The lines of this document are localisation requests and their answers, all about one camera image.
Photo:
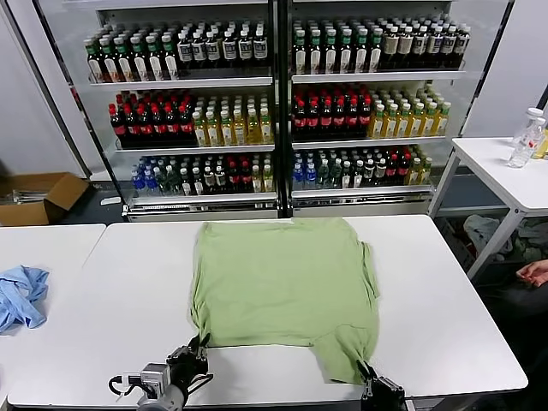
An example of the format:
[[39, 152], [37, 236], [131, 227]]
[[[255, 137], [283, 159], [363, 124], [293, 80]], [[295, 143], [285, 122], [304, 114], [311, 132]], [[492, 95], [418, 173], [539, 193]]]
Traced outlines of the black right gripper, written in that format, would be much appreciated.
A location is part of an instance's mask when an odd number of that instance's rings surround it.
[[379, 377], [366, 361], [356, 361], [363, 382], [363, 409], [365, 411], [401, 411], [405, 409], [404, 389], [386, 377]]

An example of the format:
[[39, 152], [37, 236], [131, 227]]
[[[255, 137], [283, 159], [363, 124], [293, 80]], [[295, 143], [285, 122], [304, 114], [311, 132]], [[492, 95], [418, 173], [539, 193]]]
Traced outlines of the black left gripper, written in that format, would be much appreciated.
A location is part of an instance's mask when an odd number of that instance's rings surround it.
[[170, 368], [170, 382], [180, 390], [189, 390], [191, 386], [209, 378], [209, 366], [206, 350], [210, 335], [200, 339], [194, 336], [187, 346], [177, 348], [167, 358]]

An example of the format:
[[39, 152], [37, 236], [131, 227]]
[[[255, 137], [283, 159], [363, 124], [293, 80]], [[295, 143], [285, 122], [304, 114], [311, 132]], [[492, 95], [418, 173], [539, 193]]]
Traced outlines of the person's bare hand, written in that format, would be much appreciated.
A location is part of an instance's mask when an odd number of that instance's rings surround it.
[[543, 259], [525, 265], [516, 272], [516, 275], [523, 282], [540, 287], [548, 281], [548, 260]]

